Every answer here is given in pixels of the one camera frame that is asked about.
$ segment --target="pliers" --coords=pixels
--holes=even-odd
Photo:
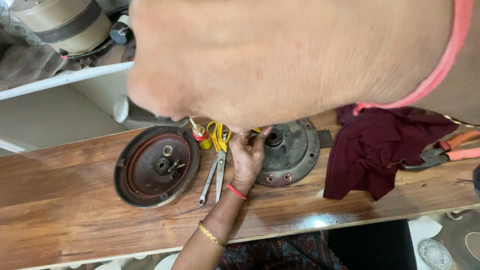
[[[424,161],[422,165],[403,165],[403,168],[406,171],[418,172],[451,160],[478,158],[480,147],[454,151],[462,143],[476,138],[480,138],[480,131],[469,129],[446,141],[439,141],[434,148],[420,154],[420,158]]]

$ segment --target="woman's hand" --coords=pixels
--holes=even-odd
[[[235,178],[231,184],[243,195],[247,195],[262,169],[264,144],[270,131],[272,128],[267,127],[259,133],[253,146],[248,145],[249,133],[236,133],[230,140],[229,147],[235,168]]]

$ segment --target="maroon cloth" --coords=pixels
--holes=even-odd
[[[425,147],[458,127],[440,114],[416,108],[365,109],[353,116],[354,107],[337,109],[343,127],[328,159],[325,198],[340,200],[354,189],[380,199],[395,187],[403,163],[421,165]]]

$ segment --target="yellow scissors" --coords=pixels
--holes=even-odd
[[[210,126],[215,125],[213,132],[210,132]],[[208,190],[208,186],[212,181],[213,173],[215,168],[218,164],[218,169],[216,171],[216,198],[215,203],[218,202],[220,199],[220,193],[222,191],[222,183],[223,183],[223,172],[225,168],[225,155],[227,154],[227,143],[230,141],[232,137],[231,131],[223,130],[223,125],[219,122],[212,121],[207,125],[207,132],[212,138],[213,145],[215,146],[215,150],[217,152],[215,156],[215,160],[213,161],[212,168],[208,174],[207,182],[205,183],[204,189],[202,191],[202,195],[200,196],[200,205],[205,203],[205,195]]]

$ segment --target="wooden table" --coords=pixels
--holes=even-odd
[[[339,129],[332,111],[310,119],[332,135]],[[201,151],[197,176],[174,201],[134,208],[117,197],[112,176],[120,152],[139,132],[0,158],[0,269],[45,269],[40,266],[181,249],[215,203],[213,184],[206,204],[198,205],[215,151]],[[361,191],[325,199],[329,151],[322,149],[312,172],[291,186],[254,185],[230,242],[480,207],[473,185],[462,182],[471,179],[478,159],[399,172],[396,188],[377,202]],[[230,162],[224,189],[232,176]]]

